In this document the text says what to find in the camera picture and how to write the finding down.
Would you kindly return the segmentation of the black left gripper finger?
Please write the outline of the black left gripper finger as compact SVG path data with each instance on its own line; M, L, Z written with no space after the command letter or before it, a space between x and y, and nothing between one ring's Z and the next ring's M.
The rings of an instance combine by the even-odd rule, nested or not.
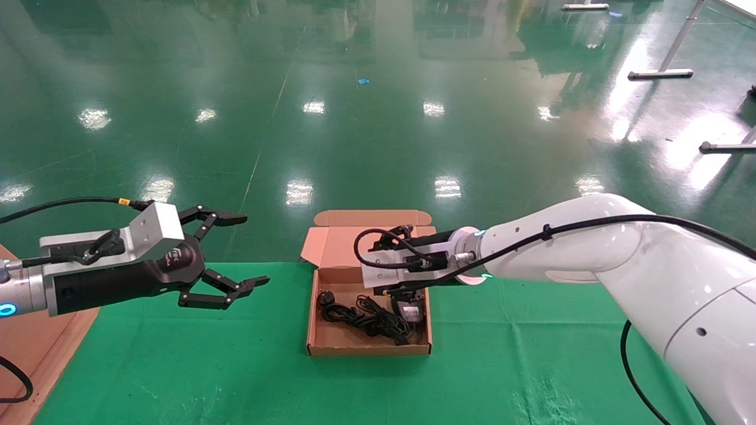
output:
M196 282L203 282L221 293L191 293L191 288L194 286L191 283L187 288L179 291L177 305L181 308L225 311L229 309L236 300L248 297L253 293L255 288L262 287L270 282L270 277L259 276L248 278L242 282L235 282L213 269L205 269Z
M179 211L178 217L182 226L192 221L202 221L200 228L193 234L193 237L197 241L202 241L213 227L224 228L243 225L248 221L248 215L246 214L235 214L226 210L210 209L202 205L195 205L195 207Z

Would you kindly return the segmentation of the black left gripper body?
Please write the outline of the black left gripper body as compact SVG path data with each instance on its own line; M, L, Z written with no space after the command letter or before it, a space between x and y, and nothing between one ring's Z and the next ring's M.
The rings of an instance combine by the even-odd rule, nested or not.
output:
M206 268L197 240L157 260L56 277L58 315L189 289Z

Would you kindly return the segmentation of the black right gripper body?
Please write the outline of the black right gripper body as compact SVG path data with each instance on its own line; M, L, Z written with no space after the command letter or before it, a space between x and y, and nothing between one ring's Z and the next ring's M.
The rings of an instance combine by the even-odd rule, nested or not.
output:
M459 286L458 277L450 274L461 268L461 261L454 258L461 251L457 246L461 242L460 230L415 237L408 240L413 247L408 250L407 269L408 286Z

